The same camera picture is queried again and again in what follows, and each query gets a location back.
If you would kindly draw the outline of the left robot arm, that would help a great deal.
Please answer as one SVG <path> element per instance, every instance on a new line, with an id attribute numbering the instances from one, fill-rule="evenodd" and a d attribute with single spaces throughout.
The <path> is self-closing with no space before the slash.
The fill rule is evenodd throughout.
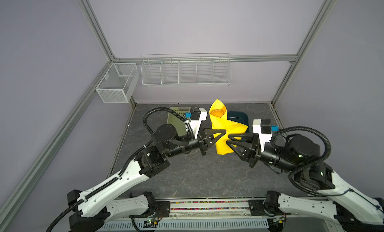
<path id="1" fill-rule="evenodd" d="M 172 124 L 163 124 L 154 131 L 147 120 L 157 112 L 168 112 L 179 119 L 185 127 L 186 136 L 180 137 Z M 61 219 L 73 212 L 70 216 L 72 232 L 96 232 L 120 211 L 116 198 L 169 167 L 168 157 L 187 154 L 194 149 L 200 149 L 205 155 L 226 134 L 225 129 L 201 127 L 194 133 L 191 122 L 190 117 L 181 116 L 166 107 L 147 112 L 143 116 L 143 126 L 151 136 L 150 141 L 131 154 L 121 170 L 99 185 L 86 191 L 73 190 L 68 193 L 68 208 L 51 222 L 47 231 L 51 232 Z"/>

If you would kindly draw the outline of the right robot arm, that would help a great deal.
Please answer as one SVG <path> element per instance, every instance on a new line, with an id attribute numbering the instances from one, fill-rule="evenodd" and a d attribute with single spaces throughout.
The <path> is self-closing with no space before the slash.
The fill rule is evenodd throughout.
<path id="1" fill-rule="evenodd" d="M 227 145 L 250 167 L 262 162 L 277 174 L 287 173 L 289 181 L 306 193 L 305 198 L 296 198 L 269 191 L 262 203 L 250 204 L 252 213 L 307 215 L 334 223 L 344 232 L 383 231 L 383 199 L 364 195 L 326 163 L 332 146 L 320 131 L 288 127 L 273 133 L 266 142 L 257 133 L 231 134 Z"/>

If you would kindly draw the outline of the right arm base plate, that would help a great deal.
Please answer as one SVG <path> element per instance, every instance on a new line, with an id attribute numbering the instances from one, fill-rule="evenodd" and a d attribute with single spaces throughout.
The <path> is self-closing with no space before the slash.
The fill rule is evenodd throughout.
<path id="1" fill-rule="evenodd" d="M 248 200 L 252 216 L 276 217 L 284 216 L 286 213 L 279 209 L 279 203 L 268 200 Z"/>

